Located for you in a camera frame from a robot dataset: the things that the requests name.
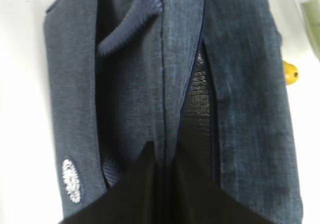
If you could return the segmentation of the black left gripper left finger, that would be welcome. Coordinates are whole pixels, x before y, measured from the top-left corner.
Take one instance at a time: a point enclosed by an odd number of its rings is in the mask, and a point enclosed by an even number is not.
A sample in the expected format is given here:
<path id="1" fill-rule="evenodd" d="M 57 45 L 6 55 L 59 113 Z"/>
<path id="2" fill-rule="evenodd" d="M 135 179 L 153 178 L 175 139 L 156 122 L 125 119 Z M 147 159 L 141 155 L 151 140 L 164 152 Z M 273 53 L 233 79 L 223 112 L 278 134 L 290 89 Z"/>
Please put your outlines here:
<path id="1" fill-rule="evenodd" d="M 145 143 L 135 163 L 102 197 L 62 224 L 157 224 L 155 145 Z"/>

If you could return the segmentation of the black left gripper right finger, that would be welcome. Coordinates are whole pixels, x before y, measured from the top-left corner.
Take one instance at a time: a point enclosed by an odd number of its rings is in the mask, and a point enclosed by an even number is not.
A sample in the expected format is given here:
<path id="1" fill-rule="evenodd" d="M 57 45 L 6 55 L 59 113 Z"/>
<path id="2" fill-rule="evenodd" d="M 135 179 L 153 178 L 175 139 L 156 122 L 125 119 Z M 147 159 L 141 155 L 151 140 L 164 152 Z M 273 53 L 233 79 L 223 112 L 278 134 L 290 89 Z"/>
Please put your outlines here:
<path id="1" fill-rule="evenodd" d="M 182 143 L 172 165 L 174 224 L 270 224 L 271 221 L 237 202 L 201 170 Z"/>

